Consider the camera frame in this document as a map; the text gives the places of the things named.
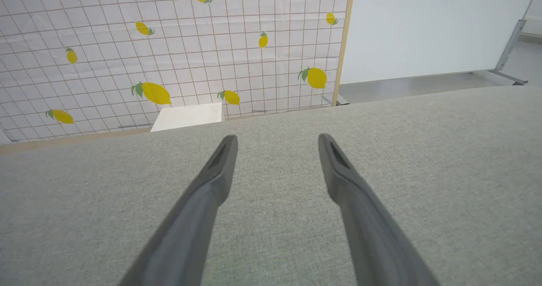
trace beige vertical edge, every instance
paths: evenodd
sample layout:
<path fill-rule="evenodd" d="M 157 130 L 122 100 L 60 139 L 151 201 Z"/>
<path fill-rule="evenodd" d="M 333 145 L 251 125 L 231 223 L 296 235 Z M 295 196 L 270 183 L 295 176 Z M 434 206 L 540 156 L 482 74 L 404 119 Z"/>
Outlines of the beige vertical edge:
<path fill-rule="evenodd" d="M 344 19 L 343 39 L 341 40 L 341 45 L 340 45 L 339 67 L 337 68 L 337 78 L 335 79 L 335 91 L 333 93 L 333 101 L 331 102 L 331 106 L 337 105 L 337 96 L 339 95 L 340 77 L 341 77 L 341 72 L 343 71 L 344 51 L 346 49 L 346 39 L 348 37 L 348 27 L 350 27 L 350 14 L 352 13 L 353 2 L 354 0 L 348 0 L 348 4 L 346 5 L 346 16 Z"/>

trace gray fabric surface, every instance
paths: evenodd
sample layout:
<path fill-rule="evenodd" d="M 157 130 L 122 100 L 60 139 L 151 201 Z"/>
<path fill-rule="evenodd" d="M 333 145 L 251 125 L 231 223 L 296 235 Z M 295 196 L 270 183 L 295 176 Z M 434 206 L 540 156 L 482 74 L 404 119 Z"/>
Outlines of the gray fabric surface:
<path fill-rule="evenodd" d="M 354 285 L 317 137 L 337 140 L 449 285 L 542 281 L 542 89 L 453 91 L 0 157 L 0 284 L 114 285 L 227 134 L 203 285 Z"/>

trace grid patterned fabric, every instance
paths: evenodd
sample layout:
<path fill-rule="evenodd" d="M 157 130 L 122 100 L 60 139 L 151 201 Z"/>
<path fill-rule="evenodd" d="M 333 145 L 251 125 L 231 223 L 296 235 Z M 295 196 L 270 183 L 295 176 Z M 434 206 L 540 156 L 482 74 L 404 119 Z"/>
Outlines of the grid patterned fabric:
<path fill-rule="evenodd" d="M 0 125 L 35 141 L 149 127 L 164 107 L 222 101 L 235 118 L 331 106 L 346 4 L 0 0 Z M 323 70 L 325 87 L 299 78 L 306 68 Z"/>

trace gray floor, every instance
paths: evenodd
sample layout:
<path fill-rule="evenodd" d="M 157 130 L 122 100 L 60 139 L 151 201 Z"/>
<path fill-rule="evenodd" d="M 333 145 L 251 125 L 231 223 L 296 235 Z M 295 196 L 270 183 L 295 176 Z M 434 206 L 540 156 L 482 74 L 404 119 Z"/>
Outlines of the gray floor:
<path fill-rule="evenodd" d="M 542 88 L 542 45 L 517 43 L 503 72 L 528 80 L 529 86 Z M 350 103 L 434 94 L 459 89 L 507 86 L 514 82 L 487 71 L 447 74 L 420 78 L 401 78 L 341 85 L 339 94 Z"/>

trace lemon patterned curtain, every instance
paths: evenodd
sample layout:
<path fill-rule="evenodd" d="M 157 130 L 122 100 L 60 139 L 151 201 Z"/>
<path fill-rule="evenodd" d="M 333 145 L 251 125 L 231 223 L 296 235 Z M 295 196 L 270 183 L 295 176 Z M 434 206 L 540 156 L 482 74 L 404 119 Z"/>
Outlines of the lemon patterned curtain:
<path fill-rule="evenodd" d="M 0 0 L 0 126 L 12 141 L 331 106 L 347 0 Z"/>

